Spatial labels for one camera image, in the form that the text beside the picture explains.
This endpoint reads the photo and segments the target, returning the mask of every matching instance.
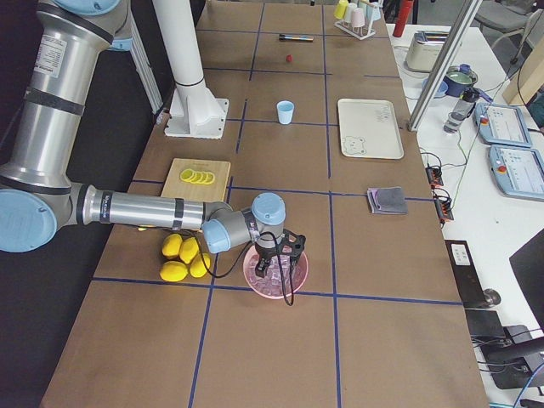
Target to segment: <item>pink bowl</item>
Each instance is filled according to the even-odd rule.
[[[286,283],[286,295],[290,296],[291,288],[289,286],[289,257],[286,255],[280,255],[280,258]],[[264,278],[259,278],[255,275],[255,266],[257,265],[257,262],[257,250],[255,249],[255,246],[252,246],[249,251],[247,251],[246,257],[244,258],[244,278],[246,278],[247,284],[256,293],[265,298],[283,299],[278,258],[272,258],[267,274]],[[307,277],[308,258],[306,257],[306,253],[303,252],[298,260],[297,266],[292,272],[292,285],[295,288],[294,292],[297,292],[302,287]]]

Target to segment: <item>plastic bottle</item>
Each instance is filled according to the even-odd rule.
[[[444,130],[447,133],[454,133],[459,130],[462,121],[473,113],[474,106],[476,105],[479,96],[479,92],[476,88],[468,87],[465,89],[465,92],[459,97],[456,107],[448,114],[448,119],[445,121]]]

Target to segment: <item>wooden cutting board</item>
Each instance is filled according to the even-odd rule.
[[[186,168],[212,172],[215,174],[215,181],[210,185],[191,184],[182,181],[179,175]],[[224,201],[229,172],[229,161],[173,159],[167,180],[162,188],[161,197],[204,202]]]

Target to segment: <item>white sticker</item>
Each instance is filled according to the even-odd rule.
[[[451,253],[456,261],[456,265],[470,265],[467,248],[460,244],[451,244]]]
[[[37,51],[34,71],[58,78],[62,59],[65,57],[66,41],[43,35]]]

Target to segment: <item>red object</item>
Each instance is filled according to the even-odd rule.
[[[401,37],[402,33],[405,30],[406,21],[408,21],[408,16],[410,15],[411,8],[414,5],[414,0],[402,0],[400,5],[399,19],[397,24],[394,25],[393,37]]]

